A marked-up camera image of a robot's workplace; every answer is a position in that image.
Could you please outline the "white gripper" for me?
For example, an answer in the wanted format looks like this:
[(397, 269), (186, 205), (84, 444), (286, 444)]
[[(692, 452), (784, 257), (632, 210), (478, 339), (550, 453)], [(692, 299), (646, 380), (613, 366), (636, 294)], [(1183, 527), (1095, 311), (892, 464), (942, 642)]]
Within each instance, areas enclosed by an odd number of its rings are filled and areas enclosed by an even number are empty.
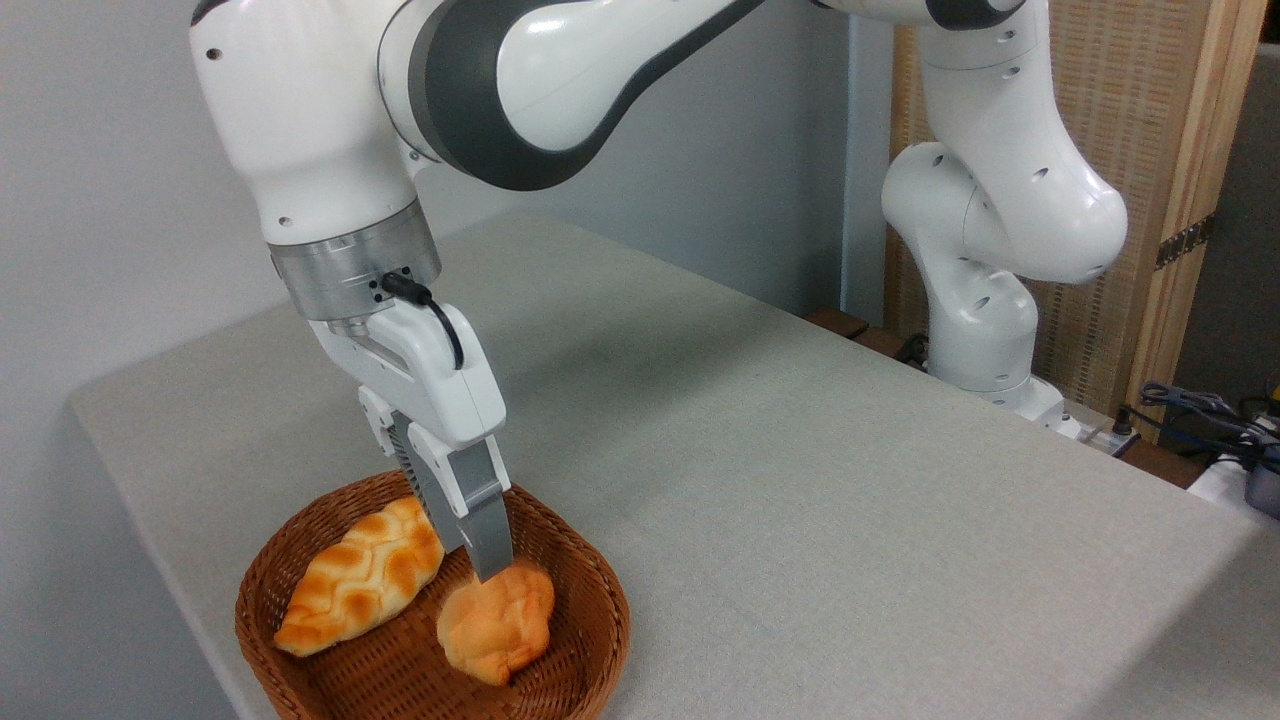
[(466, 548), (484, 583), (513, 562), (511, 482), (489, 436), (506, 421), (506, 404), (468, 320), (449, 304), (442, 309), (463, 350), (461, 365), (436, 314), (402, 300), (374, 313), (365, 337), (310, 325), (333, 363), (362, 384), (358, 402), (378, 443), (398, 461), (444, 551)]

